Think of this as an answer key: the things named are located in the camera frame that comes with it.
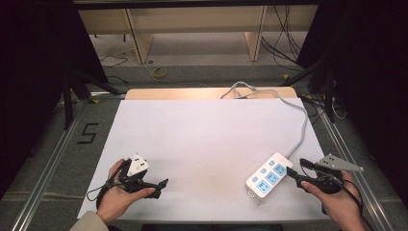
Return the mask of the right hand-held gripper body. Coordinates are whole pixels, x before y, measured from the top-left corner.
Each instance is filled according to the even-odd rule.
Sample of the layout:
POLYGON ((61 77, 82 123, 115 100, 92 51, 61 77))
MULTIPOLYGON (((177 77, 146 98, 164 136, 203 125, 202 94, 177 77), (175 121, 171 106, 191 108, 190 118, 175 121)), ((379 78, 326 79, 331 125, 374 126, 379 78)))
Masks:
POLYGON ((344 184, 343 170, 363 172, 365 169, 332 154, 314 163, 314 171, 318 177, 318 188, 328 194, 339 192, 344 184))

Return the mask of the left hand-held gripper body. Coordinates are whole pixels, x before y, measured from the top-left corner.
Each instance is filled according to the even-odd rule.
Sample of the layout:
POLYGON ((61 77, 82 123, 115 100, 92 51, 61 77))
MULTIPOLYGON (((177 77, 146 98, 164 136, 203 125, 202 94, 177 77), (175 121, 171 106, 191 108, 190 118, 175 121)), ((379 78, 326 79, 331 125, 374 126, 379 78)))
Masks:
POLYGON ((123 190, 128 193, 134 193, 147 188, 143 177, 148 169, 149 164, 139 154, 125 160, 122 163, 119 174, 119 182, 122 184, 123 190))

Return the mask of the white power strip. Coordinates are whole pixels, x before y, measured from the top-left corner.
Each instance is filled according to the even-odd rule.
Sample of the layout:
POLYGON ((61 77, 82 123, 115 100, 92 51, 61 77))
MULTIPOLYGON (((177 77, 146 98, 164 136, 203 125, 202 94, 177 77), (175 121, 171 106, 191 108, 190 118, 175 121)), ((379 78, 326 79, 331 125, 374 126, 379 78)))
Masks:
POLYGON ((280 153, 272 154, 245 181, 248 195, 263 200, 287 175, 293 163, 280 153))

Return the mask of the person's left hand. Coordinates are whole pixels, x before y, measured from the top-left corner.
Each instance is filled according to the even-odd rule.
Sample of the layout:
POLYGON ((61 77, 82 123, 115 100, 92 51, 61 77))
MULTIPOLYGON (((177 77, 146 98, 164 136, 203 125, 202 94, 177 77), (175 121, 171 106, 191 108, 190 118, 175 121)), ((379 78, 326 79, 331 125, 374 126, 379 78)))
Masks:
POLYGON ((121 217, 134 202, 152 194, 153 188, 142 189, 138 192, 126 192, 119 186, 108 189, 102 197, 96 214, 106 225, 121 217))

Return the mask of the person's right hand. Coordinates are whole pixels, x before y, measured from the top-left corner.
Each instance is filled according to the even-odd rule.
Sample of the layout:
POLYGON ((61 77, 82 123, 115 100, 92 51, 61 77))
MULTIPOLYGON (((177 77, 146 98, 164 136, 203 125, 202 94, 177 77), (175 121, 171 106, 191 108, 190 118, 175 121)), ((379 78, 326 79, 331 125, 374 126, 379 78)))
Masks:
POLYGON ((365 231, 359 208, 361 195, 354 186, 352 176, 344 170, 342 175, 346 192, 341 190, 327 194, 305 181, 301 182, 301 186, 322 203, 326 214, 340 226, 342 231, 365 231))

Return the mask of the white board table cover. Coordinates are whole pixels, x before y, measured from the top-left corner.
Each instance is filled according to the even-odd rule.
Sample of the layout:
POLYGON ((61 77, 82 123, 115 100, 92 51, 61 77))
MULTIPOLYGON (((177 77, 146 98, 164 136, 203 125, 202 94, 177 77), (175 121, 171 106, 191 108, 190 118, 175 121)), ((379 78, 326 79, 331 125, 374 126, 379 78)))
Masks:
POLYGON ((109 168, 140 154, 144 179, 168 184, 158 199, 142 199, 124 218, 146 222, 240 223, 323 220, 319 201, 284 178, 263 200, 245 181, 273 153, 297 164, 323 156, 300 99, 124 100, 81 210, 109 168))

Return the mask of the black metal stand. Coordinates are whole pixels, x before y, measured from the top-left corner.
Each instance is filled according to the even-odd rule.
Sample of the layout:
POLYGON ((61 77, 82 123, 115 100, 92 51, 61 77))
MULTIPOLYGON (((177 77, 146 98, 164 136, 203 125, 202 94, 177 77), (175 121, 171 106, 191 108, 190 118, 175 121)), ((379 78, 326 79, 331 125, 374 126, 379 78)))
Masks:
POLYGON ((328 116, 329 120, 331 122, 334 122, 334 110, 332 109, 332 97, 334 96, 334 79, 330 64, 324 58, 319 59, 317 62, 305 68, 294 77, 285 80, 284 83, 281 84, 281 87, 289 87, 308 76, 311 77, 311 80, 307 87, 308 91, 311 93, 316 93, 319 90, 323 91, 324 112, 328 116))
POLYGON ((96 77, 92 77, 86 72, 74 67, 68 70, 68 72, 62 78, 62 83, 64 97, 65 130, 68 129, 73 121, 71 93, 74 92, 76 96, 81 100, 88 100, 90 98, 90 91, 87 88, 86 83, 94 84, 100 89, 106 90, 113 95, 125 94, 125 91, 115 89, 111 87, 107 82, 98 80, 96 77))

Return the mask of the dark curtain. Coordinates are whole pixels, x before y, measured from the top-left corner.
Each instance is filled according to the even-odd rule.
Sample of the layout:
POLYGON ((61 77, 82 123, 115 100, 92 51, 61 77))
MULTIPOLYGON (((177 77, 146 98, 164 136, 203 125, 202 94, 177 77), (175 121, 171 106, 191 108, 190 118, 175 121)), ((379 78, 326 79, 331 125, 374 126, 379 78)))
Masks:
POLYGON ((330 57, 336 93, 370 154, 408 207, 408 0, 318 0, 298 63, 330 57))
POLYGON ((0 0, 0 199, 73 68, 107 80, 73 0, 0 0))

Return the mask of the light wooden desk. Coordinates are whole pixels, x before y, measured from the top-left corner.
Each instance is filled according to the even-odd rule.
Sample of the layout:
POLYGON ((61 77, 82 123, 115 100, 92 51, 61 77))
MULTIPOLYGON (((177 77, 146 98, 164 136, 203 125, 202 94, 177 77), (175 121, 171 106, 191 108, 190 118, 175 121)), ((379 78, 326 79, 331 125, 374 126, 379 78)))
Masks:
POLYGON ((146 61, 156 34, 242 32, 249 59, 258 59, 263 32, 278 32, 285 19, 290 30, 307 32, 316 5, 249 6, 209 8, 161 8, 80 10, 79 15, 90 35, 128 35, 137 61, 146 61))

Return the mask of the aluminium floor rail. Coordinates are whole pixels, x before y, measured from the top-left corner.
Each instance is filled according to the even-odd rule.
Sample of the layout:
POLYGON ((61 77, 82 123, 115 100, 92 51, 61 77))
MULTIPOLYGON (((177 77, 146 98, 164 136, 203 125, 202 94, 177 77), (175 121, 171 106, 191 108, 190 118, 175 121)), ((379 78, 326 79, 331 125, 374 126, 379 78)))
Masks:
POLYGON ((386 206, 398 202, 384 174, 376 162, 369 157, 367 149, 359 139, 349 121, 331 115, 330 108, 323 103, 317 104, 318 115, 313 121, 319 141, 325 153, 331 153, 346 161, 362 166, 363 172, 352 172, 355 185, 364 200, 364 217, 374 231, 396 231, 386 206))
POLYGON ((58 136, 58 142, 47 159, 46 165, 41 169, 41 174, 36 181, 33 189, 25 197, 24 204, 18 216, 13 223, 12 231, 27 231, 38 206, 51 182, 51 179, 58 167, 58 164, 66 151, 69 140, 77 126, 78 119, 81 117, 84 109, 88 104, 87 100, 78 100, 73 107, 74 116, 71 122, 62 130, 58 136))

